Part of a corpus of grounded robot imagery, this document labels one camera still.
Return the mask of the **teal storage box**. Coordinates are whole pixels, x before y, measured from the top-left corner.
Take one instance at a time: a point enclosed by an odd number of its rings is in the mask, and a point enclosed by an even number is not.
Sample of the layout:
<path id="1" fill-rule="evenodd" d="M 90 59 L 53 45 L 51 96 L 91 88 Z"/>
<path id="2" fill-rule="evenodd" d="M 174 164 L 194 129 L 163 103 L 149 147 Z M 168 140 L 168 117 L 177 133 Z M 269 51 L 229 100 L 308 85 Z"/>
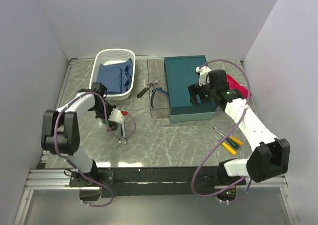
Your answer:
<path id="1" fill-rule="evenodd" d="M 164 72 L 167 91 L 170 95 L 169 121 L 171 123 L 213 118 L 217 106 L 211 102 L 194 107 L 190 102 L 188 91 L 188 86 L 199 81 L 195 69 L 206 62 L 204 55 L 165 57 Z"/>

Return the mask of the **black adjustable wrench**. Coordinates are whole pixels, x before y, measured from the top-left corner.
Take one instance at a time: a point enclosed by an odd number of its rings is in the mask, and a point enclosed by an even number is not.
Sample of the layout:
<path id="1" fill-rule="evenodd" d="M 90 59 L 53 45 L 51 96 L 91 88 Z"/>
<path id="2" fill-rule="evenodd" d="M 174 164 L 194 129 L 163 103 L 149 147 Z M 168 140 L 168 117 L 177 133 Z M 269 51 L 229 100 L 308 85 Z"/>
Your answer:
<path id="1" fill-rule="evenodd" d="M 158 80 L 152 79 L 149 84 L 146 85 L 144 89 L 142 89 L 138 94 L 137 97 L 141 98 L 152 86 L 154 86 Z"/>

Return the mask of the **blue handled pliers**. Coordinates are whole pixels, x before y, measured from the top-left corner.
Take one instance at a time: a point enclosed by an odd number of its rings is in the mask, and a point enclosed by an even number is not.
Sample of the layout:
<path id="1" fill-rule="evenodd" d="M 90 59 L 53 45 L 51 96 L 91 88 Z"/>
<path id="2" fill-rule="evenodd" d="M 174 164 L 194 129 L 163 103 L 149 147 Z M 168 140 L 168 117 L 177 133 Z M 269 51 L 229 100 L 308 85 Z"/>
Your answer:
<path id="1" fill-rule="evenodd" d="M 165 90 L 163 90 L 161 87 L 158 87 L 157 85 L 153 85 L 152 95 L 151 95 L 151 100 L 150 100 L 151 108 L 152 108 L 152 109 L 154 109 L 154 98 L 155 98 L 155 95 L 156 95 L 156 92 L 157 92 L 157 91 L 163 93 L 165 96 L 168 97 L 168 99 L 170 99 L 170 95 L 169 95 L 168 92 L 166 92 Z"/>

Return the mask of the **green hex key set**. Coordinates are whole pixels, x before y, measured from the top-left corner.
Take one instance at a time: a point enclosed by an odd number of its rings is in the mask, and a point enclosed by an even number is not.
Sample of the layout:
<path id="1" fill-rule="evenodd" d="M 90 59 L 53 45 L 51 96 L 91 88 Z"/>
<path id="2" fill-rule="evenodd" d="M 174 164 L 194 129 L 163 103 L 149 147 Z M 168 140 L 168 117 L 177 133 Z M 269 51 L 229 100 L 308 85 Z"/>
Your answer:
<path id="1" fill-rule="evenodd" d="M 116 131 L 118 129 L 118 124 L 116 122 L 108 121 L 109 129 L 108 131 Z"/>

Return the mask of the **green handled screwdriver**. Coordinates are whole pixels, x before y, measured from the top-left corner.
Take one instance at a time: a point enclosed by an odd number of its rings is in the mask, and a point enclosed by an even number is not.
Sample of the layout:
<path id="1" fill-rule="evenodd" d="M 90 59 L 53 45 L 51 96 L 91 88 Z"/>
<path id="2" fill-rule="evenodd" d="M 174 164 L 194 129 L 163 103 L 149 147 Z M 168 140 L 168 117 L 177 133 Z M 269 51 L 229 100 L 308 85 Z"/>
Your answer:
<path id="1" fill-rule="evenodd" d="M 230 138 L 226 138 L 226 142 L 234 149 L 238 150 L 242 145 L 243 143 L 242 142 L 236 142 Z"/>

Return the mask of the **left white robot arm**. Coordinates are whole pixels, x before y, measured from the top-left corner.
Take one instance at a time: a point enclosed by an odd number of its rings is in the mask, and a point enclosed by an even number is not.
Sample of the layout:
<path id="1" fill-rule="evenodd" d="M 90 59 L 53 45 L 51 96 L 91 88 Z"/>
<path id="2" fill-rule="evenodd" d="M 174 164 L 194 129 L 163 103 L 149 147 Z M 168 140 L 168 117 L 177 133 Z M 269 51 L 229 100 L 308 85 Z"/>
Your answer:
<path id="1" fill-rule="evenodd" d="M 106 93 L 103 84 L 94 82 L 91 89 L 80 90 L 65 106 L 47 110 L 43 115 L 42 149 L 58 155 L 81 172 L 81 180 L 87 186 L 95 185 L 99 174 L 95 161 L 80 149 L 79 117 L 93 111 L 109 130 L 110 124 L 123 124 L 125 120 L 123 113 L 104 99 Z"/>

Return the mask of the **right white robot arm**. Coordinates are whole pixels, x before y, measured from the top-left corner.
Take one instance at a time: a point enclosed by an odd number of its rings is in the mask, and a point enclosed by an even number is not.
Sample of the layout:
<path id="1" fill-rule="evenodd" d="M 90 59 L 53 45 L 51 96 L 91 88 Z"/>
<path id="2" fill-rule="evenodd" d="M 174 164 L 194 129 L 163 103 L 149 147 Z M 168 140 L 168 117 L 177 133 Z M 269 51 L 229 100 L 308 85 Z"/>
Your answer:
<path id="1" fill-rule="evenodd" d="M 230 88 L 224 70 L 197 67 L 195 71 L 199 81 L 188 86 L 190 102 L 197 106 L 213 101 L 238 124 L 252 150 L 247 159 L 221 162 L 218 180 L 227 185 L 235 176 L 241 176 L 262 182 L 285 174 L 289 165 L 289 142 L 279 139 L 266 128 L 249 107 L 244 95 L 237 88 Z"/>

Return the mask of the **magenta cloth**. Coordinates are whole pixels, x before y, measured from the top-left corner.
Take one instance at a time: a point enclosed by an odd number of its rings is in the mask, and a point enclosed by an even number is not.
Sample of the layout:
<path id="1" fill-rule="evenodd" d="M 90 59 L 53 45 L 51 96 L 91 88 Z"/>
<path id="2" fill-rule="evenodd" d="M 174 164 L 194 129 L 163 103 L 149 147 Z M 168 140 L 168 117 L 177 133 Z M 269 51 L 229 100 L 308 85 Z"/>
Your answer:
<path id="1" fill-rule="evenodd" d="M 242 95 L 247 99 L 248 93 L 252 97 L 252 93 L 248 91 L 245 86 L 240 85 L 231 75 L 227 74 L 227 82 L 229 83 L 230 89 L 238 89 Z"/>

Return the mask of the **blue checkered cloth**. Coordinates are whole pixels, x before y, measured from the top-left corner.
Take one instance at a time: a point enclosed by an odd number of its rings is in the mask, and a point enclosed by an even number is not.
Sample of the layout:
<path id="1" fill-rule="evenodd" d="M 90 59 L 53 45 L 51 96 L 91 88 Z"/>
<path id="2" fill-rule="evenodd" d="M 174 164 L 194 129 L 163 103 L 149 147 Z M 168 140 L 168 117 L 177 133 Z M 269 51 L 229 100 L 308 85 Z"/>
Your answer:
<path id="1" fill-rule="evenodd" d="M 133 62 L 129 58 L 122 63 L 100 64 L 96 82 L 103 84 L 108 94 L 122 94 L 130 89 L 132 77 Z"/>

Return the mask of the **silver open-end wrench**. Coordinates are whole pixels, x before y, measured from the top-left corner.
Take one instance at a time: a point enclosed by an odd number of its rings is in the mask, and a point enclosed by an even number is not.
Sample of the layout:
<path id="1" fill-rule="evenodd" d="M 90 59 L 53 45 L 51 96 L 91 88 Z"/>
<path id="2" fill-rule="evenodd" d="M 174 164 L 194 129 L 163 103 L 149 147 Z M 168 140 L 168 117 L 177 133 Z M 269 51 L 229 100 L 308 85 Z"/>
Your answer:
<path id="1" fill-rule="evenodd" d="M 119 138 L 119 143 L 126 144 L 128 142 L 128 139 L 127 139 L 126 130 L 125 130 L 125 116 L 128 114 L 128 112 L 126 109 L 123 109 L 121 112 L 123 114 L 123 120 L 120 124 L 121 136 Z"/>

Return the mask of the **white plastic basket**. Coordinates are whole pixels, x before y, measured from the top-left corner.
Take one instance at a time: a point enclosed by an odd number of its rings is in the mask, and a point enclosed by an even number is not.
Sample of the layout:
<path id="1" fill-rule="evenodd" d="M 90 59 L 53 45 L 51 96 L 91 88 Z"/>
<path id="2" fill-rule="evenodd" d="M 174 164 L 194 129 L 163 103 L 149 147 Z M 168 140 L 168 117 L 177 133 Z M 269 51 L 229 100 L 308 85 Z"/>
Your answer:
<path id="1" fill-rule="evenodd" d="M 104 94 L 107 101 L 118 101 L 118 100 L 125 100 L 127 99 L 132 91 L 133 84 L 134 84 L 134 76 L 135 76 L 135 54 L 133 51 L 128 49 L 106 49 L 100 51 L 95 58 L 94 65 L 92 68 L 92 73 L 90 77 L 89 88 L 92 88 L 92 84 L 97 80 L 97 74 L 99 70 L 100 64 L 103 65 L 110 65 L 116 63 L 122 63 L 127 61 L 129 58 L 132 59 L 133 62 L 133 77 L 130 89 L 122 94 L 108 94 L 107 92 Z"/>

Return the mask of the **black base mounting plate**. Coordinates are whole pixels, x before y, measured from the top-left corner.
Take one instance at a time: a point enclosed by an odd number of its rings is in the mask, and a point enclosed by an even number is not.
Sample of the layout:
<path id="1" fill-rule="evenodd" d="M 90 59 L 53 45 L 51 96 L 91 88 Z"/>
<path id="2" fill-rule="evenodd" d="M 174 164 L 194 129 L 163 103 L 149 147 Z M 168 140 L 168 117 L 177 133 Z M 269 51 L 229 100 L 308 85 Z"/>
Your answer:
<path id="1" fill-rule="evenodd" d="M 99 168 L 99 181 L 115 197 L 192 194 L 191 181 L 196 167 L 118 167 Z M 228 186 L 240 177 L 229 177 L 217 166 L 202 167 L 194 188 L 199 194 L 216 192 L 217 186 Z"/>

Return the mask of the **yellow handled screwdriver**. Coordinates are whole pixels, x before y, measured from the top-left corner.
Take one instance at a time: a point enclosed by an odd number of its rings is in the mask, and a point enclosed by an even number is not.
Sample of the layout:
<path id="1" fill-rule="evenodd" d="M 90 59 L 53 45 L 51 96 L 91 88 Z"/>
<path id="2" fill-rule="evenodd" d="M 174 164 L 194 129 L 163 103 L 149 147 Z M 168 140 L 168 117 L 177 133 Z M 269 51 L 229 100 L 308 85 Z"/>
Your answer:
<path id="1" fill-rule="evenodd" d="M 232 155 L 236 155 L 237 152 L 230 146 L 228 145 L 226 142 L 222 142 L 222 146 Z"/>

